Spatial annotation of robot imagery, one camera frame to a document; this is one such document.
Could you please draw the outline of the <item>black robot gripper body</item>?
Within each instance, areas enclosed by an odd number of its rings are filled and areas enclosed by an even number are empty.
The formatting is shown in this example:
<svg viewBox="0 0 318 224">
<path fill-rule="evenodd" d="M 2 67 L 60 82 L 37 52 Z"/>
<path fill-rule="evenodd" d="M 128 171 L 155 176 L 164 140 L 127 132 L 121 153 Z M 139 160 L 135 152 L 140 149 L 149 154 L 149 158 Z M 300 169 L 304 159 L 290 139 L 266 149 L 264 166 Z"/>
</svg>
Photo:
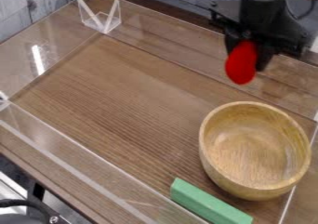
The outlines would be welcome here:
<svg viewBox="0 0 318 224">
<path fill-rule="evenodd" d="M 227 17 L 225 36 L 268 45 L 276 52 L 300 55 L 308 45 L 308 32 L 299 24 L 307 16 L 294 16 L 287 0 L 239 0 L 238 17 Z"/>
</svg>

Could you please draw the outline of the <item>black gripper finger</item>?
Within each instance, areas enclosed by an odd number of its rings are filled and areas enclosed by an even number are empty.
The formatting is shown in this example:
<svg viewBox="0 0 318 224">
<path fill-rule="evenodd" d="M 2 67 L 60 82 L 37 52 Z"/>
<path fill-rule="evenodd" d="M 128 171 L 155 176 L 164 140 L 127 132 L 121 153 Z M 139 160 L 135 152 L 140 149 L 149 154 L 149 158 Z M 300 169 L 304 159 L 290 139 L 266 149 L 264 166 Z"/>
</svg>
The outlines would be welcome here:
<svg viewBox="0 0 318 224">
<path fill-rule="evenodd" d="M 275 48 L 268 45 L 256 46 L 256 71 L 262 72 L 270 63 L 275 54 Z"/>
<path fill-rule="evenodd" d="M 242 41 L 240 38 L 235 38 L 231 36 L 224 37 L 224 46 L 225 46 L 227 54 L 231 54 L 232 50 L 235 49 L 240 41 Z"/>
</svg>

